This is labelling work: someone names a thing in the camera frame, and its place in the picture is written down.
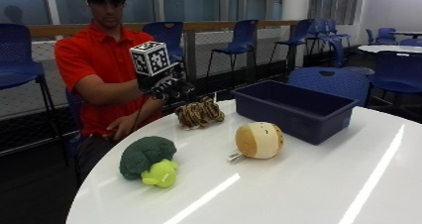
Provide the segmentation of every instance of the tan round object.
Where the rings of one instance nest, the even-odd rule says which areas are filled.
[[[257,159],[269,159],[283,149],[284,139],[281,129],[272,123],[248,123],[236,131],[236,145],[245,156]]]

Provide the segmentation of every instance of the orange shirt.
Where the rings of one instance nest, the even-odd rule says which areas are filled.
[[[91,74],[96,74],[106,83],[119,83],[135,79],[136,71],[130,49],[148,41],[154,41],[151,35],[123,29],[122,39],[116,42],[92,23],[72,37],[58,41],[56,62],[68,90],[75,92],[74,88],[79,80]],[[108,134],[106,129],[108,125],[119,117],[136,112],[142,104],[143,97],[128,104],[106,107],[83,103],[82,135]],[[162,113],[155,114],[142,126],[160,117]]]

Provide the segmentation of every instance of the black cable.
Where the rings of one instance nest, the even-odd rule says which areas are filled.
[[[142,102],[140,108],[138,109],[138,114],[136,114],[136,118],[135,118],[135,121],[134,121],[132,129],[131,129],[131,134],[135,132],[136,121],[138,121],[138,119],[140,118],[142,110],[143,110],[144,103],[146,103],[146,98],[147,98],[147,93],[144,92],[144,94],[143,94],[143,102]]]

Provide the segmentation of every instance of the navy blue plastic bin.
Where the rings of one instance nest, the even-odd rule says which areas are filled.
[[[349,126],[359,100],[276,81],[232,90],[241,116],[276,124],[284,133],[319,145]]]

